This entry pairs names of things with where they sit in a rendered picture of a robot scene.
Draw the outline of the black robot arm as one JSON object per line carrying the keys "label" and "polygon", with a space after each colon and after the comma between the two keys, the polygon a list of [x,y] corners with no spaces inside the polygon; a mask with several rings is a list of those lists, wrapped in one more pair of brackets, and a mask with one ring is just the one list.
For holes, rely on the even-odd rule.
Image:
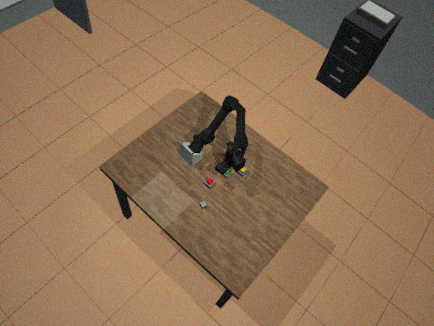
{"label": "black robot arm", "polygon": [[[243,155],[245,154],[246,148],[248,147],[248,139],[245,133],[245,112],[246,109],[239,102],[238,98],[227,95],[222,103],[222,108],[213,119],[208,128],[202,130],[200,134],[193,136],[193,141],[188,145],[188,147],[194,153],[200,153],[204,145],[210,144],[215,139],[214,133],[223,120],[226,118],[229,112],[236,111],[236,135],[234,137],[234,142],[228,142],[226,155],[231,158],[231,163],[229,166],[238,172],[244,166],[246,160]],[[204,145],[203,145],[204,144]],[[241,149],[241,150],[238,150]]]}

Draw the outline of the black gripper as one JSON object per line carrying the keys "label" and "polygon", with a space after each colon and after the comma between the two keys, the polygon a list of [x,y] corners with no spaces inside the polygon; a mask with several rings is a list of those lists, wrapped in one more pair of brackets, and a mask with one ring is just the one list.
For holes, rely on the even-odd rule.
{"label": "black gripper", "polygon": [[224,154],[224,156],[225,156],[225,158],[223,159],[224,161],[215,166],[215,169],[222,175],[224,175],[227,172],[227,170],[232,167],[229,166],[229,164],[232,162],[231,158],[227,157],[226,154]]}

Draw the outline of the green button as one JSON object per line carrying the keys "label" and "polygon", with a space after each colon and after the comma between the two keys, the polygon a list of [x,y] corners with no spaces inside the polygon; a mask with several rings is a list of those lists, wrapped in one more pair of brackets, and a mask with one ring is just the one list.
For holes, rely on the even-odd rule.
{"label": "green button", "polygon": [[227,170],[227,172],[223,175],[225,178],[228,178],[232,174],[231,170]]}

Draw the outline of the yellow button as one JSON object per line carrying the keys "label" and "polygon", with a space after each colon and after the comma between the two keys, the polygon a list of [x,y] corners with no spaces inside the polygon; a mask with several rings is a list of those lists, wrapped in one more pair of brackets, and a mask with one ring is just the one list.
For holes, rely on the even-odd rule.
{"label": "yellow button", "polygon": [[237,173],[241,176],[241,177],[243,177],[246,173],[247,173],[247,169],[245,168],[245,167],[243,167],[240,171],[238,171]]}

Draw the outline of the red button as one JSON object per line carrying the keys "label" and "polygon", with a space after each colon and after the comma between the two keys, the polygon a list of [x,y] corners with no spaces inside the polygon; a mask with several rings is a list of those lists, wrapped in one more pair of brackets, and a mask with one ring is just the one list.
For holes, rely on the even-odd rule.
{"label": "red button", "polygon": [[208,177],[204,183],[205,186],[207,186],[209,189],[215,184],[215,181],[213,179],[211,179],[210,177]]}

